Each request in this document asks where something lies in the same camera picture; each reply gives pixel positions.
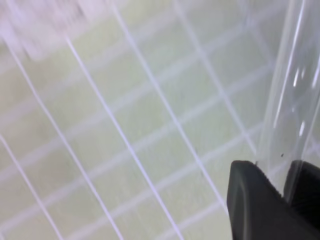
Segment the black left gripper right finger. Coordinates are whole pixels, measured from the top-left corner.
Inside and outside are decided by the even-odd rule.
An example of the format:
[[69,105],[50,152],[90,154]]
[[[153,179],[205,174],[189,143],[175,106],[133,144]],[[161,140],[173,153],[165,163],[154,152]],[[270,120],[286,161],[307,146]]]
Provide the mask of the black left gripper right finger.
[[291,208],[311,225],[320,224],[320,168],[302,160],[291,162],[283,195]]

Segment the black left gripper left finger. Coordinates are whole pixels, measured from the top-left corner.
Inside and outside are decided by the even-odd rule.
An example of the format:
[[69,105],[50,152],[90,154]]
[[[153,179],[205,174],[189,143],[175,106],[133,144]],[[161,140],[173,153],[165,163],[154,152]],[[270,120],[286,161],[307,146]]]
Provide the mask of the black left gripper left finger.
[[234,240],[320,238],[320,224],[301,217],[250,161],[231,163],[226,203]]

